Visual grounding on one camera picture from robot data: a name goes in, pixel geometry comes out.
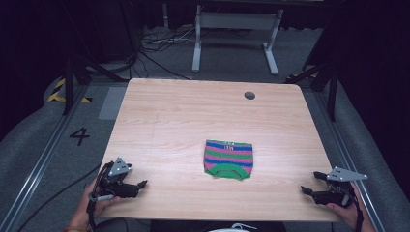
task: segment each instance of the green stripe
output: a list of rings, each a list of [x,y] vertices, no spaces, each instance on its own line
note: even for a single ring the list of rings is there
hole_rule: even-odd
[[[238,180],[244,180],[250,177],[250,173],[248,174],[248,172],[242,167],[235,164],[217,164],[210,170],[205,168],[205,172],[215,177],[232,178]]]
[[[235,155],[235,154],[226,154],[214,151],[205,151],[205,154],[214,156],[214,157],[222,157],[222,158],[235,158],[235,159],[243,159],[243,160],[252,160],[252,155]]]

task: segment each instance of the robotic arm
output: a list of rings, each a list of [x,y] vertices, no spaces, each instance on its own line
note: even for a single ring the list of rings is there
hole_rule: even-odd
[[[97,201],[112,199],[115,196],[121,198],[136,198],[139,191],[144,189],[148,181],[142,181],[138,185],[124,184],[123,180],[131,171],[131,164],[125,163],[122,158],[106,163],[97,177],[93,191],[88,195],[90,199],[87,206],[87,213],[90,225],[96,228],[94,222],[94,211]]]
[[[313,175],[316,179],[325,181],[329,190],[313,191],[310,188],[301,186],[302,193],[311,196],[316,204],[326,205],[328,203],[335,203],[343,208],[347,208],[354,203],[358,212],[356,232],[360,232],[362,230],[364,217],[363,212],[359,207],[359,201],[350,182],[367,180],[367,175],[359,174],[339,167],[335,167],[328,175],[321,172],[313,172]]]

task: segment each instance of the round hole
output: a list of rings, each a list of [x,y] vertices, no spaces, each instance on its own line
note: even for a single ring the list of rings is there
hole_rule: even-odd
[[[248,100],[253,100],[255,98],[255,94],[253,92],[246,92],[245,98],[247,98]]]

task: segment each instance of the metal rail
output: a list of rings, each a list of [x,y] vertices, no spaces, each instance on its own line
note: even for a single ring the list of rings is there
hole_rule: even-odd
[[[336,123],[332,122],[331,118],[329,117],[325,97],[320,93],[313,93],[313,95],[315,96],[315,99],[317,100],[317,102],[320,106],[321,112],[324,114],[324,116],[326,118],[326,123],[327,123],[329,129],[331,130],[332,135],[335,139],[335,142],[337,144],[337,147],[338,147],[338,149],[340,151],[340,154],[341,154],[341,157],[342,157],[342,161],[344,162],[345,168],[349,169],[351,171],[354,171],[354,172],[358,172],[357,169],[356,169],[356,166],[355,166],[355,164],[354,164],[354,162],[353,162],[353,160],[350,156],[349,150],[347,149],[346,144],[344,143],[343,138],[342,138],[342,136],[341,136],[341,134],[340,134],[340,132],[337,128]],[[361,192],[363,201],[365,203],[365,206],[367,208],[370,219],[371,219],[375,229],[377,231],[385,231],[385,228],[383,227],[383,224],[380,220],[380,217],[377,215],[377,212],[374,209],[374,205],[372,204],[372,202],[370,200],[370,197],[368,195],[368,192],[367,192],[363,182],[362,181],[357,181],[356,185],[358,186],[358,188]]]
[[[81,100],[84,97],[87,89],[88,86],[78,86],[74,96],[73,108],[66,116],[63,116],[58,122],[53,134],[47,142],[47,145],[45,146],[42,154],[37,160],[36,165],[27,177],[11,209],[8,211],[6,217],[3,219],[3,222],[0,225],[0,232],[14,231],[15,226],[18,223],[18,220],[20,219],[24,209],[26,208],[28,202],[33,196],[33,193],[36,190],[40,180],[42,179],[49,162],[55,154],[55,150],[61,139],[62,133],[64,132],[65,128],[67,127],[67,124],[72,118],[76,107],[81,103]]]

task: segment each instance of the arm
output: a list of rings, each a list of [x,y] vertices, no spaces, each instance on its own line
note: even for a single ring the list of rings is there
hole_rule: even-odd
[[[86,231],[86,229],[88,228],[88,214],[87,214],[87,205],[88,205],[88,194],[93,191],[93,186],[96,183],[96,179],[90,184],[88,185],[87,188],[85,188],[85,190],[83,191],[82,195],[81,195],[81,199],[78,203],[78,207],[72,217],[72,219],[70,220],[70,224],[66,229],[67,232],[78,232],[78,231]],[[97,217],[105,207],[108,207],[110,205],[113,205],[117,202],[120,201],[120,197],[116,196],[110,200],[104,200],[104,201],[99,201],[97,202],[96,205],[96,210],[94,212],[94,217]]]
[[[373,224],[371,223],[370,216],[368,215],[368,212],[366,210],[365,204],[363,203],[362,196],[360,195],[359,189],[357,188],[356,185],[352,184],[352,187],[355,191],[355,194],[358,198],[359,201],[359,206],[360,209],[363,211],[363,225],[362,225],[362,232],[374,232],[376,231],[373,227]],[[357,221],[357,210],[355,204],[351,204],[349,207],[346,209],[338,206],[337,204],[334,203],[329,203],[326,205],[329,209],[331,209],[335,214],[340,216],[343,221],[349,225],[349,227],[354,231],[356,229],[356,221]]]

